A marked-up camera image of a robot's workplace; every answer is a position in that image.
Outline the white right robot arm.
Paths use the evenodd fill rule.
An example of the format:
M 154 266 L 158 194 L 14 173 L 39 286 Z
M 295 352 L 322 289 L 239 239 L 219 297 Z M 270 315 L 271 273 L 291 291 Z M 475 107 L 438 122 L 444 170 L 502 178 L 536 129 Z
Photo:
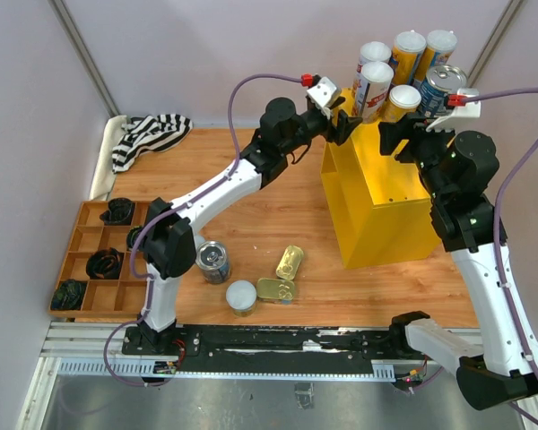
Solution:
M 430 195 L 431 225 L 469 290 L 482 337 L 477 348 L 416 311 L 393 318 L 390 351 L 436 361 L 477 410 L 533 397 L 538 342 L 510 271 L 505 230 L 484 194 L 499 169 L 493 140 L 476 131 L 434 131 L 417 114 L 382 122 L 378 130 L 381 155 L 418 169 Z

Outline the blue can silver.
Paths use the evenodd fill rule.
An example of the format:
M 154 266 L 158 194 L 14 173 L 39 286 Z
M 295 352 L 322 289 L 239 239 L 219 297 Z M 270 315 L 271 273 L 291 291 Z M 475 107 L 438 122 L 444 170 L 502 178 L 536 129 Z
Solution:
M 222 284 L 230 277 L 228 252 L 218 241 L 203 242 L 197 249 L 195 264 L 208 283 Z
M 421 102 L 418 112 L 424 117 L 434 117 L 443 112 L 445 98 L 466 85 L 467 77 L 462 69 L 450 64 L 432 66 L 422 81 L 419 93 Z

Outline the small can white lid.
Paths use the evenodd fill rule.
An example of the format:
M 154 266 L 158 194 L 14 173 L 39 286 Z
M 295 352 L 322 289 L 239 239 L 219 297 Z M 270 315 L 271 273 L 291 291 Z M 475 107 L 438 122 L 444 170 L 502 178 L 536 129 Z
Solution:
M 410 85 L 397 85 L 390 90 L 382 120 L 388 123 L 400 121 L 406 114 L 414 112 L 421 103 L 420 92 Z

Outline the yellow wooden shelf cabinet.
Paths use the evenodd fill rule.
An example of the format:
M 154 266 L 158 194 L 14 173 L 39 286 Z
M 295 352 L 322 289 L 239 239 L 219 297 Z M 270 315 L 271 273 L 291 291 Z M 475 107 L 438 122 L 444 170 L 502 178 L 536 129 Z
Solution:
M 378 123 L 325 146 L 321 180 L 347 269 L 425 259 L 441 245 L 413 164 L 379 151 Z

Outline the tall yellow blue can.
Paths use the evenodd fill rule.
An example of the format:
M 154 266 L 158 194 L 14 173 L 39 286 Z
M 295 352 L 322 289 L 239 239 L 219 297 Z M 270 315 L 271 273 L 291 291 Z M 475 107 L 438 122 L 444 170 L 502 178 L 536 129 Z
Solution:
M 458 39 L 451 30 L 433 30 L 426 36 L 426 48 L 416 67 L 412 86 L 419 89 L 427 71 L 435 65 L 444 65 L 456 49 Z

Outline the red label can white lid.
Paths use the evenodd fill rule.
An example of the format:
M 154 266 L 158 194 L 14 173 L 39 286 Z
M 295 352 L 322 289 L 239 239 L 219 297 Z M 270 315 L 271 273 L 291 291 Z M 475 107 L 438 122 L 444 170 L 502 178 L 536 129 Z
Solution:
M 370 41 L 360 48 L 360 57 L 356 67 L 351 93 L 354 94 L 359 88 L 360 73 L 363 65 L 371 62 L 388 63 L 392 55 L 392 49 L 385 43 L 379 41 Z

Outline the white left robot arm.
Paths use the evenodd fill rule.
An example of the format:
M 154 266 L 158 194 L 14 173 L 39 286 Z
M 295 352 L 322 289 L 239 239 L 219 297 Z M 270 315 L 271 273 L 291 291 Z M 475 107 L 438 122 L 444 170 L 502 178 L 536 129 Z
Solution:
M 196 234 L 233 203 L 271 184 L 288 167 L 287 158 L 297 148 L 309 148 L 318 136 L 342 145 L 361 121 L 343 109 L 327 116 L 312 101 L 299 114 L 290 99 L 273 99 L 250 143 L 238 151 L 236 163 L 173 202 L 157 198 L 150 204 L 134 244 L 143 252 L 147 268 L 148 289 L 137 324 L 145 347 L 161 355 L 173 346 L 178 288 L 195 264 Z

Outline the tall can white lid front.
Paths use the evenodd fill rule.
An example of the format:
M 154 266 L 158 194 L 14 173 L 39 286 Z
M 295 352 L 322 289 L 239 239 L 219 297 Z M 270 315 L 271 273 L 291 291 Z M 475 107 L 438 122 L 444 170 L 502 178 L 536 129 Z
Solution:
M 384 62 L 362 66 L 353 98 L 352 116 L 360 116 L 363 124 L 376 121 L 394 77 L 393 69 Z

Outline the yellow can white lid front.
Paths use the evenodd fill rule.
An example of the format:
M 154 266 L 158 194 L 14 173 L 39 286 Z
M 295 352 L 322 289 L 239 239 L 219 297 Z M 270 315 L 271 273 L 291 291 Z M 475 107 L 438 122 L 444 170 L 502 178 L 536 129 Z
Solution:
M 246 317 L 255 311 L 256 298 L 256 288 L 247 280 L 236 280 L 226 290 L 226 301 L 238 317 Z

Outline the tall can white lid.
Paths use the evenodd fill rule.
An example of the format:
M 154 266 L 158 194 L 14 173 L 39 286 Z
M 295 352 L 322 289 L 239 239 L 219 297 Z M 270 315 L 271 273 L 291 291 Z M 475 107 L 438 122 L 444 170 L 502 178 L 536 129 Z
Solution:
M 395 36 L 389 60 L 389 65 L 394 71 L 393 86 L 408 85 L 412 82 L 426 46 L 425 37 L 414 30 L 404 31 Z
M 376 121 L 394 77 L 393 69 L 384 62 L 362 66 L 353 98 L 352 116 L 360 116 L 363 124 Z

